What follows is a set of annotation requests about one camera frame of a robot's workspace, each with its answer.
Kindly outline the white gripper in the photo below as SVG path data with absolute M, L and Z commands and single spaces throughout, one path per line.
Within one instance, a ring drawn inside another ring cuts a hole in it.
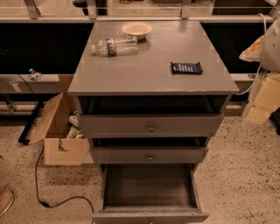
M 239 59 L 259 62 L 263 36 L 242 51 Z M 249 93 L 249 102 L 244 109 L 244 122 L 249 126 L 262 125 L 280 108 L 280 74 L 258 78 Z

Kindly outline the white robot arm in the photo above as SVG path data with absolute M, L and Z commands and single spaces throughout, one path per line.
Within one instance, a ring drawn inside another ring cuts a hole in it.
M 256 78 L 249 92 L 249 102 L 243 117 L 247 125 L 262 125 L 280 108 L 280 17 L 250 47 L 240 60 L 259 62 L 269 72 Z

